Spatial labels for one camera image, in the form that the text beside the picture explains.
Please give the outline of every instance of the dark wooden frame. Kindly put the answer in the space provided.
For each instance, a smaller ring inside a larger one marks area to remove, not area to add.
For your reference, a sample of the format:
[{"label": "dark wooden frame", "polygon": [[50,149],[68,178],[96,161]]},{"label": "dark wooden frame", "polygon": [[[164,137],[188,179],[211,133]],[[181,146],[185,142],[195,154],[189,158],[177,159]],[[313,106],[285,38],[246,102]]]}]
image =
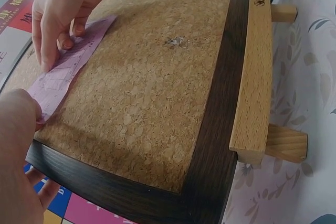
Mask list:
[{"label": "dark wooden frame", "polygon": [[34,140],[27,161],[74,193],[139,224],[218,224],[237,163],[229,150],[244,62],[249,0],[230,0],[218,59],[181,194],[82,163]]}]

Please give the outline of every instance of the cork surface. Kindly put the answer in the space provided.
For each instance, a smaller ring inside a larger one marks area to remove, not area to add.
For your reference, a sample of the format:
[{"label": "cork surface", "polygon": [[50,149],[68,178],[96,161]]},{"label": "cork surface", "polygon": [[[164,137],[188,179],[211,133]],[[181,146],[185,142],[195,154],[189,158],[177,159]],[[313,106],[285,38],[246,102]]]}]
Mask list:
[{"label": "cork surface", "polygon": [[[179,192],[193,153],[229,0],[103,0],[118,19],[36,139],[82,162]],[[32,47],[5,90],[40,74]]]}]

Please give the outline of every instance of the wooden easel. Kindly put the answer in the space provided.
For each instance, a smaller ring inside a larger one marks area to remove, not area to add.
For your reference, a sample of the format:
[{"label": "wooden easel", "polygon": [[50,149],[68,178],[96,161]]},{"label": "wooden easel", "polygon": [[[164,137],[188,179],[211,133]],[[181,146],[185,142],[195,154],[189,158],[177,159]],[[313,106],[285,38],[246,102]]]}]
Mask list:
[{"label": "wooden easel", "polygon": [[244,66],[229,148],[244,163],[265,154],[294,163],[307,155],[307,134],[269,124],[272,84],[272,22],[295,21],[296,7],[249,0]]}]

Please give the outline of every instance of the fingernail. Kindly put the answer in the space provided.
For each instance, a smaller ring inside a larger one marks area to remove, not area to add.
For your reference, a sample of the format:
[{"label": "fingernail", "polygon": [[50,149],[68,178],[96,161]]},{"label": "fingernail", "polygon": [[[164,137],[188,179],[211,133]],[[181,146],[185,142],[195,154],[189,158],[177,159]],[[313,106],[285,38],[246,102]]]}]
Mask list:
[{"label": "fingernail", "polygon": [[82,34],[84,32],[84,27],[83,26],[77,26],[75,31],[78,34]]},{"label": "fingernail", "polygon": [[70,42],[70,41],[64,41],[63,42],[63,48],[64,49],[70,49],[71,48],[71,46],[72,46],[72,43]]}]

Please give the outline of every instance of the hand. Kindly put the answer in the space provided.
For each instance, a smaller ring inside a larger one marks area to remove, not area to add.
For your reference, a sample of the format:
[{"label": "hand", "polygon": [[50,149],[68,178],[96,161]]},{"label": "hand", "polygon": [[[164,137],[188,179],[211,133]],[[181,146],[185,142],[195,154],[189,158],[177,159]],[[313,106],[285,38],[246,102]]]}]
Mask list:
[{"label": "hand", "polygon": [[92,10],[101,0],[35,0],[33,3],[33,43],[36,57],[44,72],[48,72],[57,59],[59,51],[73,47],[72,32],[81,37]]},{"label": "hand", "polygon": [[0,97],[0,216],[2,223],[42,224],[43,213],[59,185],[47,180],[36,194],[33,186],[45,176],[36,169],[24,173],[25,158],[41,107],[22,89]]}]

